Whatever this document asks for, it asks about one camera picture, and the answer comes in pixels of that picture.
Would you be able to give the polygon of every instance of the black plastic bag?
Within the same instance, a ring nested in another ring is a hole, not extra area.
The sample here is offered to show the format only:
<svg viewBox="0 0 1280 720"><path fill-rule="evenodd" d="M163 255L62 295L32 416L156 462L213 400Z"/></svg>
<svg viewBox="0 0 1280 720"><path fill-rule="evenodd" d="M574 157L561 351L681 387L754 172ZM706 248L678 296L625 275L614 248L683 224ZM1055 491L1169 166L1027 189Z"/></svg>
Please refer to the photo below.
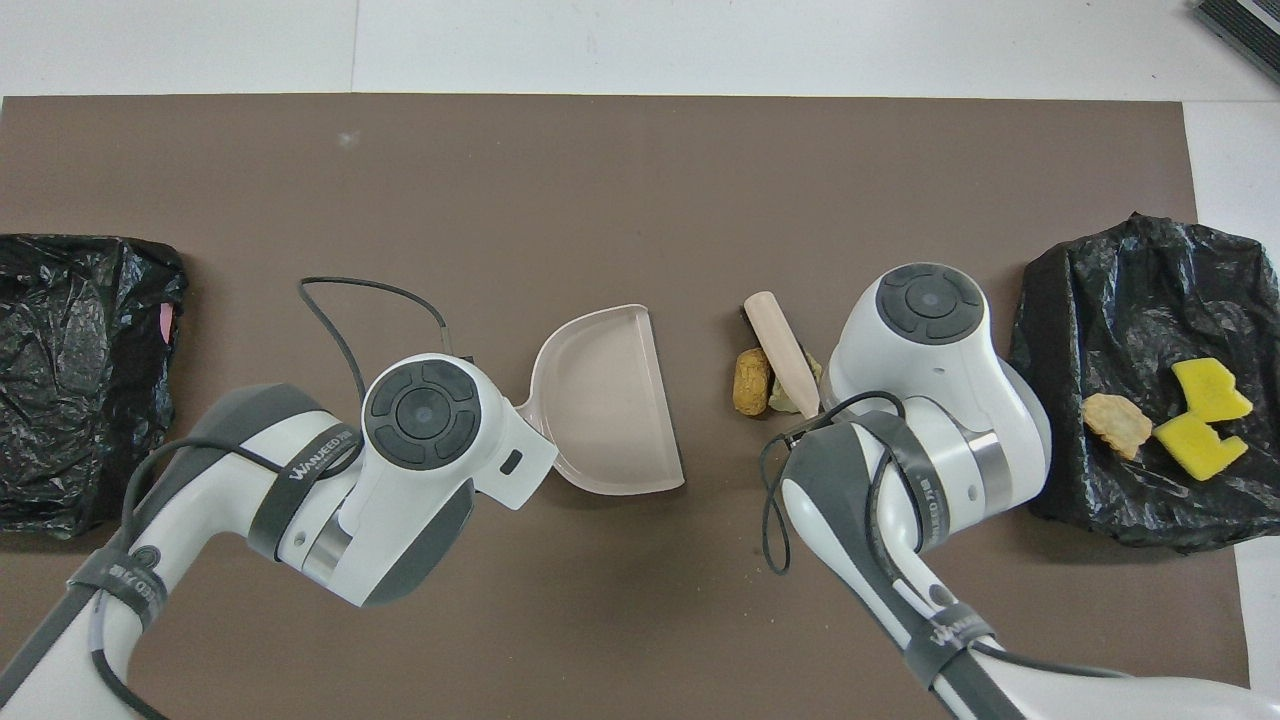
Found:
<svg viewBox="0 0 1280 720"><path fill-rule="evenodd" d="M1053 460L1033 514L1179 552L1280 532L1280 313L1262 246L1203 225L1134 215L1027 266L1010 364L1044 404ZM1132 400L1157 425L1187 410L1170 366L1216 357L1253 402L1215 423L1249 450L1197 482L1158 441L1124 460L1085 428L1083 398Z"/></svg>
<svg viewBox="0 0 1280 720"><path fill-rule="evenodd" d="M186 287L165 245L0 236L0 530L65 538L120 512L173 421Z"/></svg>

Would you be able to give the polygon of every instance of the white floor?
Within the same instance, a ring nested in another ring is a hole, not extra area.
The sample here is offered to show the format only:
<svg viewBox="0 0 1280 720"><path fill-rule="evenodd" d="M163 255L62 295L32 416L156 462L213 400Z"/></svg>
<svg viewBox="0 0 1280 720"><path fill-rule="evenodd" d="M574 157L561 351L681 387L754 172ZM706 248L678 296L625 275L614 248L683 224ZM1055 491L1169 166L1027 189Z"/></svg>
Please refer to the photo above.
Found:
<svg viewBox="0 0 1280 720"><path fill-rule="evenodd" d="M0 97L349 91L1184 101L1201 222L1280 251L1280 86L1184 0L0 0ZM1280 698L1280 538L1236 559Z"/></svg>

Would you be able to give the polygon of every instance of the velcro strap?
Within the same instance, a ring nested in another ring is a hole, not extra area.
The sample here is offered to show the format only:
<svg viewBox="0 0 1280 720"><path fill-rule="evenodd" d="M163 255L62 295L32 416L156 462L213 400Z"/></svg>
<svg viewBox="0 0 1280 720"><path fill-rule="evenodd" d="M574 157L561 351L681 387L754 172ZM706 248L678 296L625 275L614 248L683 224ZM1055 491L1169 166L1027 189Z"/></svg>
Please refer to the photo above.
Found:
<svg viewBox="0 0 1280 720"><path fill-rule="evenodd" d="M905 420L879 410L863 413L852 421L867 428L867 432L888 450L901 470L906 489L911 492L916 521L920 525L919 547L915 551L924 552L942 544L951 534L951 512L947 510L942 480L920 439Z"/></svg>
<svg viewBox="0 0 1280 720"><path fill-rule="evenodd" d="M925 688L932 688L933 679L951 659L964 652L973 641L995 634L991 625L968 605L950 605L911 633L904 652L906 666Z"/></svg>
<svg viewBox="0 0 1280 720"><path fill-rule="evenodd" d="M106 591L138 615L143 630L160 615L169 600L169 591L160 575L114 547L104 547L90 555L67 584Z"/></svg>
<svg viewBox="0 0 1280 720"><path fill-rule="evenodd" d="M316 436L284 465L275 475L275 482L268 488L262 503L257 506L253 521L248 527L248 546L268 560L279 562L276 550L284 530L289 528L298 507L311 492L320 474L329 469L348 450L360 445L360 434L344 423L329 428Z"/></svg>

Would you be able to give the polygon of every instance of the gray button pad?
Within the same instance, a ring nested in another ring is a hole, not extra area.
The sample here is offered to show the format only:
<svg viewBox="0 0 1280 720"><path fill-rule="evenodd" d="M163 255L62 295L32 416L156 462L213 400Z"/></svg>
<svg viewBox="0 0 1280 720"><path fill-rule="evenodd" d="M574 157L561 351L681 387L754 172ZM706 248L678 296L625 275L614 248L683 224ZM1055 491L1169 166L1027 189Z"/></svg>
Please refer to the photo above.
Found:
<svg viewBox="0 0 1280 720"><path fill-rule="evenodd" d="M480 429L475 380L445 360L402 365L370 389L370 442L388 461L434 470L462 456Z"/></svg>
<svg viewBox="0 0 1280 720"><path fill-rule="evenodd" d="M982 322L982 291L946 265L914 263L884 275L876 309L890 329L911 342L947 345Z"/></svg>

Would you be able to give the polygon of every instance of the beige dustpan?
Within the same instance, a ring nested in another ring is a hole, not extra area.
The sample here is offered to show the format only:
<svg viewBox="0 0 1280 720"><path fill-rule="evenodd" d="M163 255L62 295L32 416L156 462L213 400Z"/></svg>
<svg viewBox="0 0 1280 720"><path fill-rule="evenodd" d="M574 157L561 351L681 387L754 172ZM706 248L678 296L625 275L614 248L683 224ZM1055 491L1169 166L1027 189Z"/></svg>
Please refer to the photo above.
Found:
<svg viewBox="0 0 1280 720"><path fill-rule="evenodd" d="M559 448L556 469L602 495L684 484L649 310L622 305L552 333L516 409Z"/></svg>

